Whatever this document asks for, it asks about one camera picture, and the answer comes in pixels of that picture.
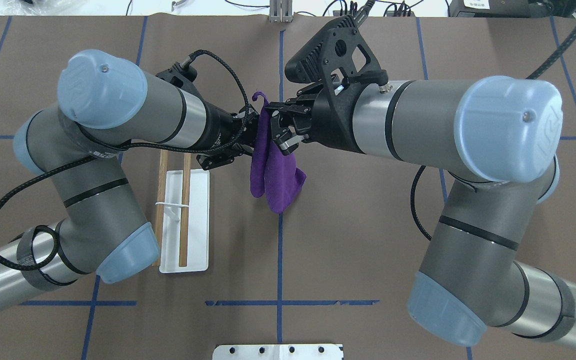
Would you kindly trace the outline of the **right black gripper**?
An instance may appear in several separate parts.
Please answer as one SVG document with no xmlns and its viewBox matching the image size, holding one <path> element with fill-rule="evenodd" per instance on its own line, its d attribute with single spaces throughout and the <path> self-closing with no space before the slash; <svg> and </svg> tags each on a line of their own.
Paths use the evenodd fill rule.
<svg viewBox="0 0 576 360">
<path fill-rule="evenodd" d="M 292 118 L 285 114 L 310 114 L 309 142 L 317 142 L 334 150 L 363 153 L 355 140 L 353 116 L 359 96 L 366 84 L 350 85 L 345 88 L 340 82 L 329 87 L 315 82 L 301 88 L 295 98 L 273 101 L 265 105 L 270 115 L 270 139 L 282 155 L 290 155 L 301 142 L 290 126 Z"/>
</svg>

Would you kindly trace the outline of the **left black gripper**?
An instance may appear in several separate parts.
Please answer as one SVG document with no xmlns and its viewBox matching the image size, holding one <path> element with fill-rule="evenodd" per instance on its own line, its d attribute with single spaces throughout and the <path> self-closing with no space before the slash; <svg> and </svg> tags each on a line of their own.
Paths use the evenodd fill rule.
<svg viewBox="0 0 576 360">
<path fill-rule="evenodd" d="M 236 114 L 208 103 L 206 105 L 206 153 L 196 156 L 204 171 L 228 166 L 237 157 L 252 156 L 258 134 L 259 112 L 242 107 Z"/>
</svg>

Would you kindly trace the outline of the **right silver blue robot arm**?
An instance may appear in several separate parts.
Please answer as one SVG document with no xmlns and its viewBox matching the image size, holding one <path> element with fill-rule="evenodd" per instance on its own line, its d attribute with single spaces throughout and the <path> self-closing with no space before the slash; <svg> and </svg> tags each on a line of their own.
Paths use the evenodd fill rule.
<svg viewBox="0 0 576 360">
<path fill-rule="evenodd" d="M 558 186 L 562 96 L 545 80 L 320 80 L 271 102 L 282 155 L 300 142 L 442 168 L 454 178 L 414 276 L 410 317 L 457 346 L 487 328 L 576 349 L 576 284 L 516 261 Z"/>
</svg>

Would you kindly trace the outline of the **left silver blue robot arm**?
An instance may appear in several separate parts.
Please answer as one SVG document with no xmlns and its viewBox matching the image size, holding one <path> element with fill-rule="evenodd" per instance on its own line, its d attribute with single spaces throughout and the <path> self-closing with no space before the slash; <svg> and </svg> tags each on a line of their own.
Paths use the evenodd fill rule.
<svg viewBox="0 0 576 360">
<path fill-rule="evenodd" d="M 252 152 L 256 112 L 206 101 L 191 63 L 153 75 L 102 50 L 74 54 L 61 72 L 57 102 L 13 138 L 14 155 L 35 176 L 0 199 L 51 180 L 67 217 L 34 225 L 0 248 L 0 312 L 95 273 L 107 284 L 150 267 L 161 248 L 119 162 L 132 148 L 195 154 L 199 161 Z"/>
</svg>

